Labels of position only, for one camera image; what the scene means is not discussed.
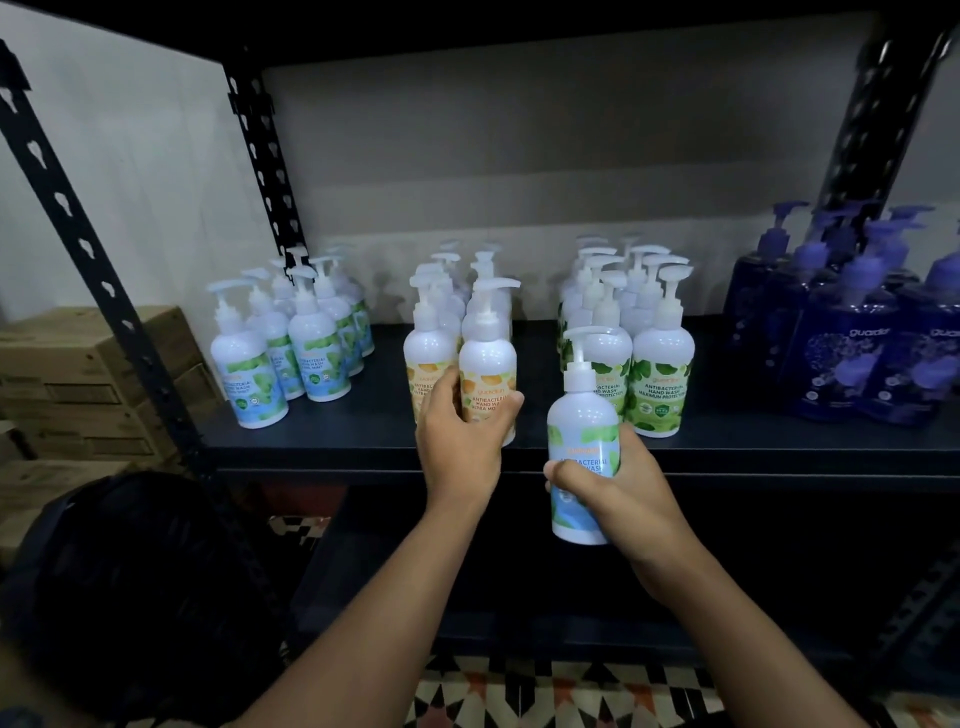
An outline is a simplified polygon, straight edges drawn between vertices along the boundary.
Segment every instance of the lower shelf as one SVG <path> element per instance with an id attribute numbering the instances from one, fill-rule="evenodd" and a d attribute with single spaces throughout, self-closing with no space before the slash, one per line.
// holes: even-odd
<path id="1" fill-rule="evenodd" d="M 434 650 L 463 655 L 627 664 L 699 662 L 672 616 L 651 599 L 612 546 L 556 539 L 538 486 L 501 486 L 454 585 Z M 312 641 L 386 562 L 424 505 L 415 486 L 351 488 L 317 544 L 293 609 Z M 789 629 L 812 662 L 852 658 L 816 628 Z"/>

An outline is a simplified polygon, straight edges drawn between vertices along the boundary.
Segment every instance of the finger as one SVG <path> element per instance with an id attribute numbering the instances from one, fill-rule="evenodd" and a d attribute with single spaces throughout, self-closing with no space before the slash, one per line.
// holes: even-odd
<path id="1" fill-rule="evenodd" d="M 516 421 L 516 414 L 523 406 L 523 393 L 511 392 L 503 401 L 497 405 L 493 413 L 483 422 L 483 426 L 493 432 L 493 437 L 498 442 L 506 438 L 510 428 Z"/>
<path id="2" fill-rule="evenodd" d="M 657 459 L 650 453 L 643 439 L 634 432 L 629 423 L 620 425 L 620 470 L 618 473 L 641 473 L 651 467 L 660 469 Z"/>
<path id="3" fill-rule="evenodd" d="M 437 379 L 433 389 L 427 392 L 426 397 L 423 398 L 422 411 L 456 417 L 457 409 L 453 404 L 453 399 L 456 396 L 454 390 L 456 389 L 458 376 L 457 367 L 447 367 L 444 375 Z"/>
<path id="4" fill-rule="evenodd" d="M 549 460 L 543 466 L 547 479 L 584 502 L 594 512 L 611 488 L 609 478 L 592 473 L 576 460 Z"/>

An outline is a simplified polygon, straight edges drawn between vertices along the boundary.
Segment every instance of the black shelf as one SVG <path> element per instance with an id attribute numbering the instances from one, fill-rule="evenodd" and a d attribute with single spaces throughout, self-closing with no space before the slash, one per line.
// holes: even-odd
<path id="1" fill-rule="evenodd" d="M 294 3 L 273 3 L 255 12 L 233 13 L 224 18 L 223 8 L 212 4 L 163 6 L 161 12 L 144 13 L 136 6 L 101 2 L 65 3 L 59 0 L 20 3 L 108 31 L 135 37 L 156 45 L 211 61 L 229 62 L 237 51 L 250 47 L 262 68 L 292 63 L 315 63 L 400 53 L 420 53 L 480 45 L 517 43 L 551 38 L 595 36 L 608 33 L 676 28 L 797 17 L 818 13 L 867 11 L 873 3 L 812 3 L 787 9 L 750 8 L 672 10 L 612 17 L 609 9 L 585 10 L 575 17 L 556 17 L 549 23 L 489 22 L 479 20 L 437 25 L 414 16 L 383 17 L 387 33 L 369 30 L 365 10 L 338 9 L 333 26 L 324 25 L 316 10 Z"/>
<path id="2" fill-rule="evenodd" d="M 423 505 L 421 488 L 349 489 L 292 602 L 304 644 L 323 632 L 386 562 Z M 684 630 L 643 591 L 623 557 L 612 546 L 557 539 L 549 512 L 542 488 L 500 485 L 454 584 L 434 651 L 698 664 Z M 804 654 L 818 667 L 851 660 L 852 653 L 820 627 L 821 619 L 806 624 L 788 614 L 782 605 L 798 600 L 791 585 L 802 592 L 805 583 L 783 582 L 766 606 L 786 620 L 782 623 Z"/>
<path id="3" fill-rule="evenodd" d="M 764 409 L 717 372 L 717 317 L 685 325 L 697 340 L 684 425 L 674 437 L 645 439 L 675 486 L 846 491 L 960 492 L 960 406 L 951 402 L 930 428 L 912 430 L 856 419 L 799 420 Z M 420 463 L 402 365 L 410 327 L 374 327 L 377 350 L 341 400 L 291 402 L 281 422 L 237 425 L 228 405 L 201 425 L 220 471 L 235 477 L 284 474 L 317 482 L 386 485 L 416 481 Z M 506 479 L 540 477 L 546 414 L 562 393 L 553 322 L 517 322 L 517 387 L 526 395 L 516 439 L 503 451 Z M 749 381 L 740 382 L 742 386 Z"/>

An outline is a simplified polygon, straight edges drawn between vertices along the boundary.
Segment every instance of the black bag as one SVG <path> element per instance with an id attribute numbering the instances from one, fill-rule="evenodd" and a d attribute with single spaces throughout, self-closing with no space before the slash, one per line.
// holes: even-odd
<path id="1" fill-rule="evenodd" d="M 289 599 L 307 554 L 238 510 Z M 0 585 L 6 639 L 101 720 L 237 718 L 282 670 L 281 627 L 200 486 L 167 473 L 90 483 L 49 504 Z"/>

